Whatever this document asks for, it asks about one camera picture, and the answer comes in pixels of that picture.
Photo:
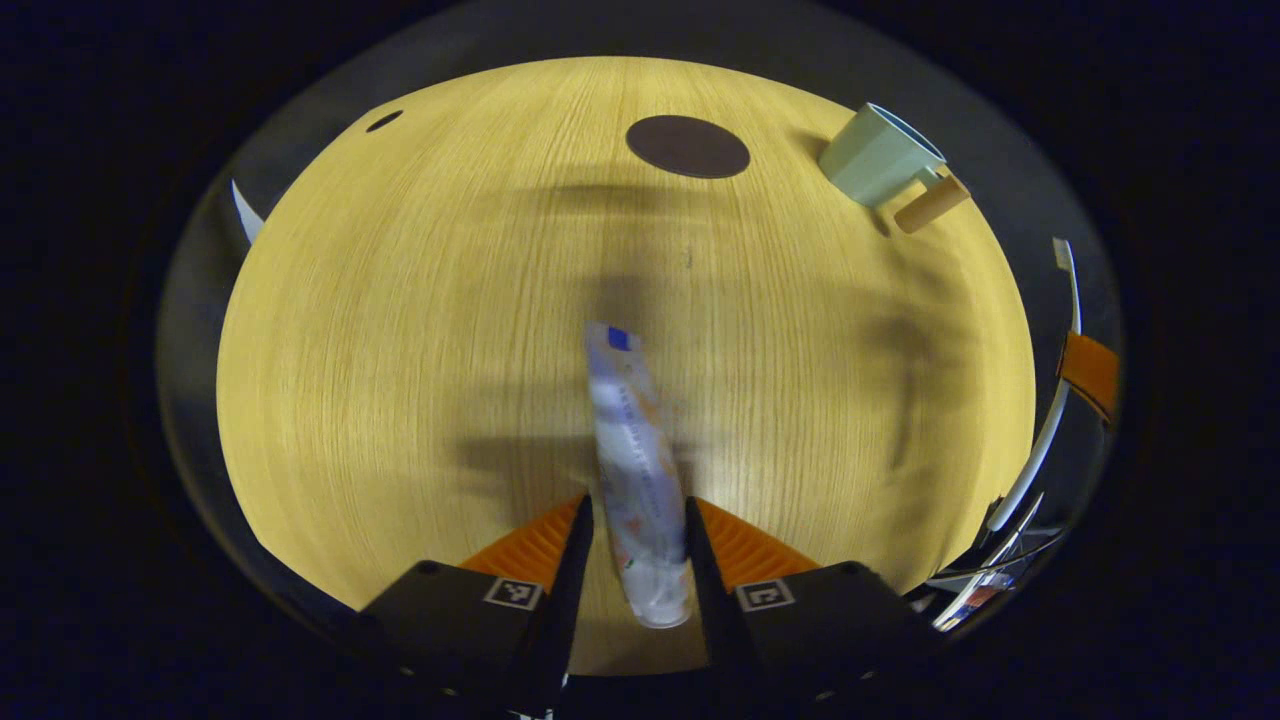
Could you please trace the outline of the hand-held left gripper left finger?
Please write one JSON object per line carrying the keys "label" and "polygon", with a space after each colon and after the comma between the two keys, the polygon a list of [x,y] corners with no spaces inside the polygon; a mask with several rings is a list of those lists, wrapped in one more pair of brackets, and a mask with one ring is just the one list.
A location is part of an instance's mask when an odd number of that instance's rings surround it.
{"label": "hand-held left gripper left finger", "polygon": [[545,716],[567,673],[594,537],[580,495],[471,559],[422,560],[355,619],[355,647],[468,716]]}

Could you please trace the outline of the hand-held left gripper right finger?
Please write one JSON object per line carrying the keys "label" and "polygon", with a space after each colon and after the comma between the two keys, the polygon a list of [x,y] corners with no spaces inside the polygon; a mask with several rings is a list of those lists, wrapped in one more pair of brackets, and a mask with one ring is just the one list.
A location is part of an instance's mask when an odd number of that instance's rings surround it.
{"label": "hand-held left gripper right finger", "polygon": [[941,634],[863,564],[819,565],[705,501],[686,539],[716,698],[815,706],[936,656]]}

